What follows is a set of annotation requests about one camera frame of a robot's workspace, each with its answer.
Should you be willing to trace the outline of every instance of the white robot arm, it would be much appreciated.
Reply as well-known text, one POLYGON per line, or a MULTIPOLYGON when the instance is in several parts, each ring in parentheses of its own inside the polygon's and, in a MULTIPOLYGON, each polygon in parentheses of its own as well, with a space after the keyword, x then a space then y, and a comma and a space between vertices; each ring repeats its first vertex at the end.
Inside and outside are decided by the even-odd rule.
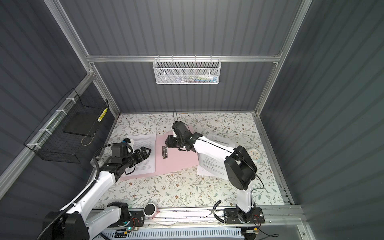
POLYGON ((176 136, 168 136, 167 147, 206 154, 224 162, 228 180, 237 188, 237 216, 242 222, 249 222, 253 212, 251 192, 257 168, 245 148, 223 146, 200 133, 192 134, 181 121, 175 121, 172 128, 176 136))
POLYGON ((59 212, 50 212, 43 221, 43 230, 37 240, 84 240, 93 239, 111 224, 125 227, 130 214, 125 203, 111 203, 102 212, 87 219, 90 211, 102 195, 120 178, 128 167, 147 159, 151 150, 141 147, 133 151, 133 141, 126 138, 111 146, 112 154, 99 168, 96 153, 93 156, 96 167, 95 179, 89 183, 71 202, 59 212))

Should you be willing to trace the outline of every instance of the paper document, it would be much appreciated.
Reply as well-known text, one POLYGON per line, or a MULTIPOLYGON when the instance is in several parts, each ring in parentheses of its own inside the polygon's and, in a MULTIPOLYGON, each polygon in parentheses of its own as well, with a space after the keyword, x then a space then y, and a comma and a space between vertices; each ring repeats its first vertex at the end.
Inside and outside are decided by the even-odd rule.
MULTIPOLYGON (((227 147, 235 147, 236 146, 235 143, 232 142, 229 138, 220 137, 220 136, 213 135, 213 134, 208 134, 207 138, 213 142, 217 142, 217 143, 224 145, 224 146, 227 146, 227 147)), ((196 173, 197 175, 213 176, 213 177, 217 176, 217 177, 220 177, 223 179, 228 179, 227 171, 225 169, 224 164, 220 164, 220 166, 217 165, 217 161, 215 159, 213 159, 210 156, 205 155, 205 154, 198 154, 198 156, 199 156, 199 163, 202 163, 202 165, 205 165, 206 167, 211 166, 211 169, 214 168, 216 170, 217 175, 214 175, 214 174, 208 172, 200 164, 197 166, 197 173, 196 173)))
MULTIPOLYGON (((133 139, 133 151, 136 149, 139 149, 141 147, 147 147, 151 149, 151 154, 149 155, 149 158, 146 160, 136 164, 135 171, 129 176, 133 175, 139 175, 139 174, 146 174, 146 173, 153 173, 155 172, 155 145, 156 145, 156 133, 153 134, 147 134, 147 135, 137 135, 137 136, 129 136, 128 138, 133 139)), ((133 171, 132 168, 126 168, 125 173, 130 173, 133 171)))

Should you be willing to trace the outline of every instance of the round puck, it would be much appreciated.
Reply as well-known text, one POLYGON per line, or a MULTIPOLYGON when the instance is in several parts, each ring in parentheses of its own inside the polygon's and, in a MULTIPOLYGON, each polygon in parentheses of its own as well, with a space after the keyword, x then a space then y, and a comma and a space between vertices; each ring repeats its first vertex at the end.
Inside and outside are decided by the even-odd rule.
POLYGON ((146 217, 154 217, 157 214, 157 207, 154 203, 150 202, 144 207, 144 215, 146 217))

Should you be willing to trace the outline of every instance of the pliers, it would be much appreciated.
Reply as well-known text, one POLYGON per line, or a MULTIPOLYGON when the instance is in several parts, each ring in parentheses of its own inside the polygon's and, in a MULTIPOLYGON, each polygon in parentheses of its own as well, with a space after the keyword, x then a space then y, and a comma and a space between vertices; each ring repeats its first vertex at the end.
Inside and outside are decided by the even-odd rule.
POLYGON ((213 207, 212 210, 211 210, 211 213, 208 214, 208 216, 211 215, 211 214, 213 214, 214 217, 215 217, 218 221, 224 223, 225 221, 215 214, 216 208, 217 208, 217 206, 218 206, 220 203, 221 203, 221 200, 219 200, 219 201, 217 201, 217 202, 215 203, 214 207, 213 207))

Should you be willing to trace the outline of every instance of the metal rail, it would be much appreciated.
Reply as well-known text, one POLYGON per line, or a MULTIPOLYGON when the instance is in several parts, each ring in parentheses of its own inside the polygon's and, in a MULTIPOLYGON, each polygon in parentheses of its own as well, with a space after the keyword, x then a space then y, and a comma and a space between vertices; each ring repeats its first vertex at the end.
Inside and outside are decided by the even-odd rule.
POLYGON ((87 56, 90 63, 152 63, 153 60, 205 62, 220 59, 222 63, 253 62, 265 63, 280 61, 280 55, 275 56, 87 56))
MULTIPOLYGON (((217 207, 216 214, 224 218, 223 209, 231 208, 217 207)), ((307 223, 304 212, 300 205, 266 205, 260 206, 263 209, 265 223, 263 225, 303 225, 307 223)), ((88 218, 96 215, 100 210, 92 210, 88 218)), ((253 223, 225 225, 220 223, 211 213, 212 207, 179 207, 159 208, 154 218, 146 218, 143 228, 187 228, 187 227, 251 227, 253 223)))

